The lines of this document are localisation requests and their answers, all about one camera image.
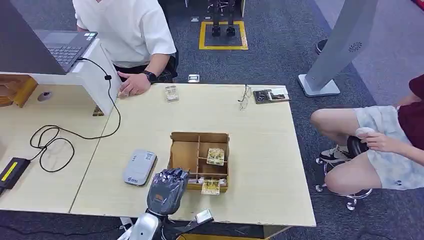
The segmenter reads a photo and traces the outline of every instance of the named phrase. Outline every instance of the gray robot glove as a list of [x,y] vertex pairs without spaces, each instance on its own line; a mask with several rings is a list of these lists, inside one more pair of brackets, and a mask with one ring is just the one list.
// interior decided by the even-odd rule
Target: gray robot glove
[[156,173],[147,195],[148,210],[164,216],[174,214],[180,207],[188,180],[189,172],[181,168]]

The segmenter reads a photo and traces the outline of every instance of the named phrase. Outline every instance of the power adapter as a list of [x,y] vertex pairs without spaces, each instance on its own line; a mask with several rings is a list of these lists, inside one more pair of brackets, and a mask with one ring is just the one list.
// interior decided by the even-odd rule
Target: power adapter
[[0,174],[0,189],[12,189],[31,161],[14,157]]

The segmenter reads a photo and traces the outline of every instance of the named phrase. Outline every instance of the wristwatch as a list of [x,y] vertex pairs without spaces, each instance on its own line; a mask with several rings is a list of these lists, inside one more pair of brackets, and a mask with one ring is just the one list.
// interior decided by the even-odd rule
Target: wristwatch
[[149,72],[149,71],[144,70],[143,73],[146,74],[147,79],[150,82],[150,84],[155,84],[155,83],[158,82],[158,77],[153,72]]

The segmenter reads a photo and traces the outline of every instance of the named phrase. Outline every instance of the card reader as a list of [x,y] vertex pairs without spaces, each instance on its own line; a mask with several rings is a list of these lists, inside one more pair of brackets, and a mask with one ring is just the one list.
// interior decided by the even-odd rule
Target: card reader
[[136,186],[145,185],[154,168],[156,160],[156,154],[151,151],[143,149],[135,150],[123,172],[124,182]]
[[14,157],[0,174],[0,188],[12,189],[31,161]]

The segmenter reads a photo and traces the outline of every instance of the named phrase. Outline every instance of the eyeglasses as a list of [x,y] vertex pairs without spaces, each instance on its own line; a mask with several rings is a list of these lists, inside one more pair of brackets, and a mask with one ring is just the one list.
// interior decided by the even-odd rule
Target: eyeglasses
[[244,85],[244,94],[241,100],[237,100],[240,103],[240,111],[248,106],[248,98],[252,96],[252,88],[247,84]]

